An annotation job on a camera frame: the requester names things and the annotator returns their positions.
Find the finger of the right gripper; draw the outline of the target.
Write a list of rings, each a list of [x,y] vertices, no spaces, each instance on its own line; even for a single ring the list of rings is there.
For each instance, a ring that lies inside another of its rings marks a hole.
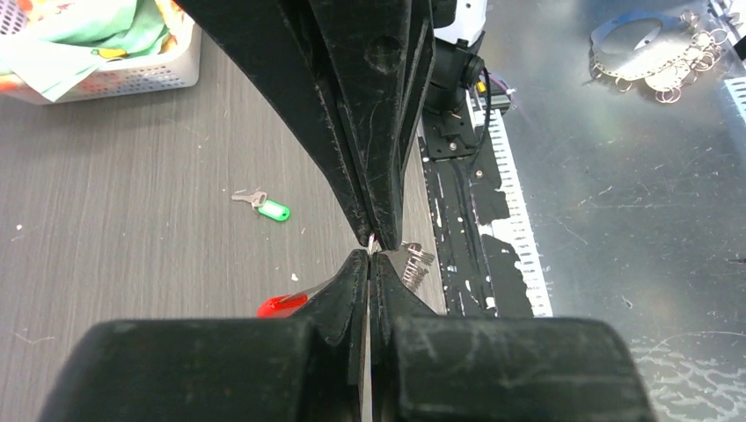
[[[347,214],[359,242],[399,246],[406,153],[434,67],[429,1],[312,1],[336,85]]]
[[[307,1],[181,1],[247,76],[325,176],[355,239],[372,232]]]

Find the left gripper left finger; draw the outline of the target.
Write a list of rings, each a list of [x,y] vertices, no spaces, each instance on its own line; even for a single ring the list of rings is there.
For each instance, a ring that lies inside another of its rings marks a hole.
[[[352,251],[286,317],[96,324],[40,420],[358,421],[368,272],[368,254]]]

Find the key with green tag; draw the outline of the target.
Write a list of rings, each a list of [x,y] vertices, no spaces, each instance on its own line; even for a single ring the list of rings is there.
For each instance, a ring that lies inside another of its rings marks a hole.
[[[275,222],[285,222],[290,217],[288,207],[270,200],[265,192],[233,193],[231,199],[249,204],[259,215],[263,215]]]

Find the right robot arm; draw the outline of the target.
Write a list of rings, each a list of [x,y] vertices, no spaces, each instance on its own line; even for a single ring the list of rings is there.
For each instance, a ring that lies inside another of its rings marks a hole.
[[[452,115],[484,62],[483,1],[183,1],[324,174],[356,240],[402,237],[423,115]]]

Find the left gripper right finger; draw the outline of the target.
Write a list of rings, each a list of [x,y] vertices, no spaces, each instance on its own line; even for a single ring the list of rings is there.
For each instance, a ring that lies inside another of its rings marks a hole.
[[[607,323],[436,314],[369,261],[375,421],[653,421],[633,357]]]

